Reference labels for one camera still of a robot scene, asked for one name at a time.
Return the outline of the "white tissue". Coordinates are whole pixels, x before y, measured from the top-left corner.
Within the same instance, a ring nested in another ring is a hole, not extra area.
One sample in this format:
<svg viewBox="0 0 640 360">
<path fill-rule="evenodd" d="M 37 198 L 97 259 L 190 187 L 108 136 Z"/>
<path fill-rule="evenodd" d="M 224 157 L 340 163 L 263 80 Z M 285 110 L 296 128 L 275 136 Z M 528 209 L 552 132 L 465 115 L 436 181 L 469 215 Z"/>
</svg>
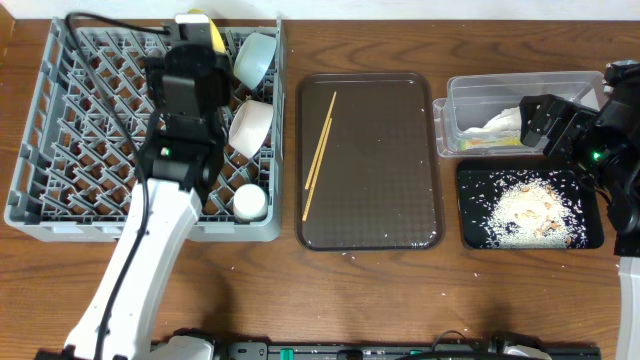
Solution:
<svg viewBox="0 0 640 360">
<path fill-rule="evenodd" d="M 470 127 L 463 134 L 499 134 L 521 130 L 521 113 L 518 107 L 508 108 L 491 118 L 482 127 Z"/>
</svg>

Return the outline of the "yellow round plate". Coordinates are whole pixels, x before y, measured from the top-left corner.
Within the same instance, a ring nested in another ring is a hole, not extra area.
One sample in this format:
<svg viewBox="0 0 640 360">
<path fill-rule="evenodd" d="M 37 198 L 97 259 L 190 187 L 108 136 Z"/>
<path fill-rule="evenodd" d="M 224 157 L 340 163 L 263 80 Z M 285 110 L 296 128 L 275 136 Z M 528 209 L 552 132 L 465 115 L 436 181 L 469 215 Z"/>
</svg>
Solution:
<svg viewBox="0 0 640 360">
<path fill-rule="evenodd" d="M 213 20 L 197 9 L 190 10 L 185 15 L 185 23 L 189 24 L 191 38 L 199 43 L 210 46 L 216 53 L 225 53 L 226 46 Z"/>
</svg>

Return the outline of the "pink bowl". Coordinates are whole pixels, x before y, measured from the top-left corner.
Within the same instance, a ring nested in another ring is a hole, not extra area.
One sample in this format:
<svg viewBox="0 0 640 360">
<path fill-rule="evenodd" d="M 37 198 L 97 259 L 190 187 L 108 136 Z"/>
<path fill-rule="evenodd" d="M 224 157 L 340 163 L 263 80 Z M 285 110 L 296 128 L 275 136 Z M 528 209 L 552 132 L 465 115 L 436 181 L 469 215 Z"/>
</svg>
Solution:
<svg viewBox="0 0 640 360">
<path fill-rule="evenodd" d="M 248 100 L 234 116 L 229 129 L 229 145 L 246 158 L 261 148 L 271 127 L 274 108 L 271 104 Z"/>
</svg>

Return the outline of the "light blue bowl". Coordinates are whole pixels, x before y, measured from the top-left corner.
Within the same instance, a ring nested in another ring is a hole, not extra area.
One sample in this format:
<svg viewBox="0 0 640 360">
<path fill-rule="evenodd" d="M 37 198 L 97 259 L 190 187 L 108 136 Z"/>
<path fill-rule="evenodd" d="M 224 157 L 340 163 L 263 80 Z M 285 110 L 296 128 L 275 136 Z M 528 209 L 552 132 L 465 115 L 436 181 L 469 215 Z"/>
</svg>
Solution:
<svg viewBox="0 0 640 360">
<path fill-rule="evenodd" d="M 249 89 L 264 78 L 276 52 L 274 37 L 251 33 L 241 46 L 234 63 L 235 77 Z"/>
</svg>

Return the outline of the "green yellow snack wrapper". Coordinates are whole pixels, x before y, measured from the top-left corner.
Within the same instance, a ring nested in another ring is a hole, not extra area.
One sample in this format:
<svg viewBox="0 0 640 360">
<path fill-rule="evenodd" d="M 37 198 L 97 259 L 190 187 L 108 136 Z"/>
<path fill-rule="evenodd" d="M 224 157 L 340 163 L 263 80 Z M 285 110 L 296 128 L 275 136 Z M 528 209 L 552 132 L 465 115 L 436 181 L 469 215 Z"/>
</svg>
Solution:
<svg viewBox="0 0 640 360">
<path fill-rule="evenodd" d="M 521 146 L 522 143 L 516 137 L 506 137 L 498 139 L 463 139 L 460 142 L 460 149 L 463 151 L 470 149 L 485 149 L 485 148 L 497 148 L 497 147 L 509 147 L 509 146 Z"/>
</svg>

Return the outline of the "white paper cup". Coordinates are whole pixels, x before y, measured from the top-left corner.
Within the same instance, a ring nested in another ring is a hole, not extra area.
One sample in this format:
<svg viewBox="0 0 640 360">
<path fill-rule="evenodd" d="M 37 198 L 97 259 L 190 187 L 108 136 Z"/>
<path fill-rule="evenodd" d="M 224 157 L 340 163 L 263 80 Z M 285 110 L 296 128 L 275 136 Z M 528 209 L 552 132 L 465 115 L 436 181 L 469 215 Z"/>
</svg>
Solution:
<svg viewBox="0 0 640 360">
<path fill-rule="evenodd" d="M 258 185 L 244 184 L 236 190 L 232 210 L 238 222 L 261 221 L 266 217 L 267 209 L 267 195 Z"/>
</svg>

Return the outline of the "wooden chopstick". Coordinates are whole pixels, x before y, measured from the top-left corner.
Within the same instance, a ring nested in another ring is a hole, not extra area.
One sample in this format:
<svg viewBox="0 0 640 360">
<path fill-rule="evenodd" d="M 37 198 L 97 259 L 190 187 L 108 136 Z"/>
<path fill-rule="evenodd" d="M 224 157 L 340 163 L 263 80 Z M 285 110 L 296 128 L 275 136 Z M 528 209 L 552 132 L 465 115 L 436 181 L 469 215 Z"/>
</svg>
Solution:
<svg viewBox="0 0 640 360">
<path fill-rule="evenodd" d="M 319 155 L 318 163 L 317 163 L 317 166 L 316 166 L 316 172 L 314 174 L 313 180 L 311 182 L 311 186 L 309 188 L 308 198 L 307 198 L 307 201 L 306 201 L 306 204 L 305 204 L 305 208 L 304 208 L 304 211 L 303 211 L 303 215 L 302 215 L 302 221 L 303 222 L 307 221 L 307 218 L 308 218 L 308 215 L 309 215 L 309 212 L 310 212 L 310 209 L 311 209 L 311 204 L 312 204 L 312 201 L 313 201 L 315 187 L 316 187 L 316 183 L 317 183 L 317 180 L 318 180 L 318 177 L 319 177 L 319 172 L 320 172 L 320 168 L 321 168 L 321 165 L 322 165 L 322 161 L 323 161 L 323 158 L 324 158 L 324 153 L 325 153 L 328 137 L 329 137 L 329 134 L 330 134 L 332 122 L 333 122 L 333 118 L 331 118 L 329 120 L 329 127 L 328 127 L 327 133 L 325 135 L 324 143 L 322 144 L 322 147 L 321 147 L 321 150 L 320 150 L 320 155 Z"/>
<path fill-rule="evenodd" d="M 320 136 L 319 136 L 319 140 L 318 140 L 318 143 L 317 143 L 317 146 L 316 146 L 314 157 L 313 157 L 313 160 L 312 160 L 312 163 L 311 163 L 311 168 L 310 168 L 309 174 L 307 176 L 307 180 L 306 180 L 306 183 L 305 183 L 305 190 L 309 190 L 309 188 L 311 186 L 311 182 L 312 182 L 313 177 L 314 177 L 314 174 L 316 172 L 316 166 L 317 166 L 317 163 L 318 163 L 320 150 L 321 150 L 322 144 L 324 143 L 325 135 L 326 135 L 328 127 L 329 127 L 329 120 L 331 119 L 331 115 L 332 115 L 333 107 L 334 107 L 334 104 L 335 104 L 336 96 L 337 96 L 337 91 L 334 91 L 332 99 L 331 99 L 331 102 L 330 102 L 330 105 L 329 105 L 329 108 L 327 110 L 327 114 L 326 114 L 326 117 L 325 117 L 325 121 L 324 121 L 322 130 L 321 130 L 321 133 L 320 133 Z"/>
</svg>

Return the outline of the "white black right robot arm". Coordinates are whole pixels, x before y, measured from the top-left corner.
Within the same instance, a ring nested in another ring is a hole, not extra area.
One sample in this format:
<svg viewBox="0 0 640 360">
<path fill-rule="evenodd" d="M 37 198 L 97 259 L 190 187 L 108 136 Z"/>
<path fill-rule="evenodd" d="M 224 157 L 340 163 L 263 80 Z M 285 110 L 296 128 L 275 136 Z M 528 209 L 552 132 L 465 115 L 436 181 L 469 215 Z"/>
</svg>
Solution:
<svg viewBox="0 0 640 360">
<path fill-rule="evenodd" d="M 608 100 L 599 110 L 558 96 L 525 96 L 519 103 L 520 141 L 562 160 L 590 179 L 607 201 L 607 217 L 620 258 L 621 320 L 618 359 L 639 357 L 639 63 L 606 65 Z"/>
</svg>

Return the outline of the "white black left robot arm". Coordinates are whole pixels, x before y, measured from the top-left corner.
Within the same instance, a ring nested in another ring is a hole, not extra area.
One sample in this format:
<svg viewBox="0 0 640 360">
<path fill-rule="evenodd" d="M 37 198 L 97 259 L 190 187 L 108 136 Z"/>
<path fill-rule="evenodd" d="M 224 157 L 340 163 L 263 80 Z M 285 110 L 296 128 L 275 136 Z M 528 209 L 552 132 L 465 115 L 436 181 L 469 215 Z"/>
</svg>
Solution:
<svg viewBox="0 0 640 360">
<path fill-rule="evenodd" d="M 215 342 L 181 330 L 152 345 L 159 304 L 187 235 L 224 166 L 220 110 L 230 102 L 227 57 L 182 44 L 145 60 L 156 108 L 133 153 L 137 183 L 100 285 L 59 352 L 39 359 L 212 359 Z"/>
</svg>

